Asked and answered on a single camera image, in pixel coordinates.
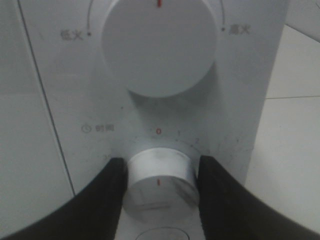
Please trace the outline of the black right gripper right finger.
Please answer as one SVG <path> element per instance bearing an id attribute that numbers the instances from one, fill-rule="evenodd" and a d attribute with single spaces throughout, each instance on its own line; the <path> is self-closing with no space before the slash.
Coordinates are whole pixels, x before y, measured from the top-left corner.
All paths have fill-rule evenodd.
<path id="1" fill-rule="evenodd" d="M 207 240 L 318 240 L 242 186 L 212 156 L 199 159 L 199 216 Z"/>

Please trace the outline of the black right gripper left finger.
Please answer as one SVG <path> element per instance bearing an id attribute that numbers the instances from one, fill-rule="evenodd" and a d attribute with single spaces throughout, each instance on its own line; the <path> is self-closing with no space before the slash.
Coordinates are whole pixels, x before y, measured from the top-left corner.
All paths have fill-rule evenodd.
<path id="1" fill-rule="evenodd" d="M 114 240 L 126 189 L 126 162 L 123 158 L 111 158 L 70 201 L 41 220 L 6 236 L 6 239 Z"/>

